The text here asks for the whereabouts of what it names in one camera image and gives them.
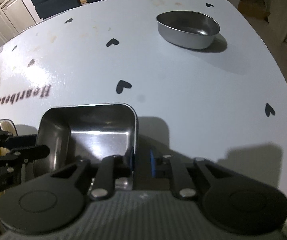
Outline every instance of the oval metal bowl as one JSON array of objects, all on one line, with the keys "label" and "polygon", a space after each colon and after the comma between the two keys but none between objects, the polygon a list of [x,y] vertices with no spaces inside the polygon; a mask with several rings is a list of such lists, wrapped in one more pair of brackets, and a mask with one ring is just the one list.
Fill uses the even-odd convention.
[{"label": "oval metal bowl", "polygon": [[189,49],[209,47],[220,31],[218,22],[199,12],[165,12],[156,20],[159,34],[166,41]]}]

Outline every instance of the kitchen cabinet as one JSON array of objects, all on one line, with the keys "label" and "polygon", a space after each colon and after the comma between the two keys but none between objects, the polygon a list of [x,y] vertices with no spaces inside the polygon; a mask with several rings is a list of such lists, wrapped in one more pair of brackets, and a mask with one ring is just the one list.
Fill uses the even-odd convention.
[{"label": "kitchen cabinet", "polygon": [[2,10],[19,33],[36,23],[21,0],[8,1]]},{"label": "kitchen cabinet", "polygon": [[16,35],[18,35],[17,30],[11,24],[3,10],[0,9],[0,35],[5,40],[9,41]]}]

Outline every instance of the rectangular metal tray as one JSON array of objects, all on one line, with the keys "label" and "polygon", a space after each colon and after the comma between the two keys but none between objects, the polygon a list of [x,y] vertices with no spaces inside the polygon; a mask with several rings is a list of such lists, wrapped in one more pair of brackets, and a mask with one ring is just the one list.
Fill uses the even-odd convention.
[{"label": "rectangular metal tray", "polygon": [[127,104],[56,107],[42,117],[37,144],[50,148],[47,158],[36,160],[34,176],[52,172],[77,160],[100,163],[104,157],[135,154],[138,117]]}]

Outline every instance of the table top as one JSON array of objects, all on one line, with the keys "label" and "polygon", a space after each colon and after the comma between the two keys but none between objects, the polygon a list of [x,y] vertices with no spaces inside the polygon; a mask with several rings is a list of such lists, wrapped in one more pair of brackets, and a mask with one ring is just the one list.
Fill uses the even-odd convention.
[{"label": "table top", "polygon": [[[155,17],[172,10],[215,19],[214,44],[194,51],[165,41]],[[120,81],[130,84],[122,92]],[[112,102],[131,105],[139,134],[160,149],[208,158],[287,196],[287,84],[228,1],[104,0],[3,46],[0,119],[12,119],[19,134],[37,132],[50,107]]]}]

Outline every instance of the black heart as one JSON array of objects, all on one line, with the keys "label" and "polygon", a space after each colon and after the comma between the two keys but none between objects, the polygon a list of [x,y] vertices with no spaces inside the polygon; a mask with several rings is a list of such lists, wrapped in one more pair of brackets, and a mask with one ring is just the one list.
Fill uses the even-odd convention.
[{"label": "black heart", "polygon": [[116,87],[117,94],[121,94],[124,88],[132,88],[132,85],[127,81],[120,80]]},{"label": "black heart", "polygon": [[272,115],[276,114],[275,110],[268,103],[266,104],[265,112],[266,112],[267,117],[269,117],[270,114]]},{"label": "black heart", "polygon": [[107,42],[106,46],[109,47],[109,46],[111,46],[112,44],[118,45],[118,44],[119,44],[119,41],[117,41],[116,39],[112,38],[110,41]]}]

